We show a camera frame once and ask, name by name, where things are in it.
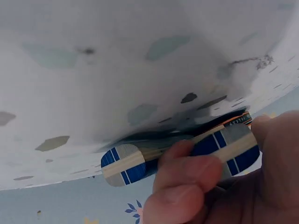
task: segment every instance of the flower pattern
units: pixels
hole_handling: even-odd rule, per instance
[[[134,213],[133,217],[136,218],[135,224],[143,224],[143,208],[141,203],[136,200],[137,202],[137,209],[134,207],[134,205],[128,203],[129,209],[125,210],[126,213]]]

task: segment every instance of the speckled white surface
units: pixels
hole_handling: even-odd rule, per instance
[[[299,83],[298,12],[296,0],[1,1],[0,189],[100,174],[94,152],[132,133],[257,112]]]

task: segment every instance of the hand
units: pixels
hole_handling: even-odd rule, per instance
[[[214,156],[189,157],[175,144],[159,161],[145,224],[299,223],[299,111],[260,116],[251,130],[263,152],[261,169],[220,182]]]

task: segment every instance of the fingernail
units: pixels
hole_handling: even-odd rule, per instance
[[[181,201],[181,198],[184,197],[188,192],[193,190],[195,185],[183,185],[174,188],[165,190],[165,200],[167,203],[176,204]]]

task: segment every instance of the light blue wall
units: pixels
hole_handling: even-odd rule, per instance
[[[299,88],[253,115],[277,115],[299,109]],[[260,166],[258,160],[251,169]],[[1,224],[135,224],[136,212],[127,203],[138,208],[151,194],[154,176],[133,185],[113,188],[102,175],[95,178],[63,182],[31,189],[0,192]]]

